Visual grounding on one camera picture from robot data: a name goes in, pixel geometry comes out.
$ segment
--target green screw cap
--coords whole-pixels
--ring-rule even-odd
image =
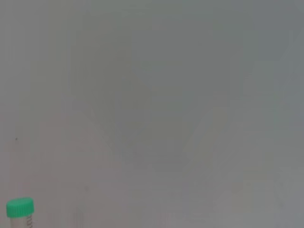
[[[34,212],[34,201],[30,197],[16,198],[6,203],[6,214],[9,218],[25,217]]]

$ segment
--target plastic tube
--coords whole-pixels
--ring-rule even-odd
[[[6,213],[10,218],[11,228],[33,228],[34,201],[32,198],[16,198],[8,201]]]

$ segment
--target gray wall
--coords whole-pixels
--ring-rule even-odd
[[[300,0],[0,2],[0,224],[304,224]]]

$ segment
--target green cap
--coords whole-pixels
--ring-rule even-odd
[[[6,214],[9,218],[25,217],[34,212],[34,201],[30,197],[16,198],[6,203]]]

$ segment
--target white backdrop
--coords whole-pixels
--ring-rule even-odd
[[[36,227],[302,227],[303,14],[1,1],[0,226],[31,196]]]

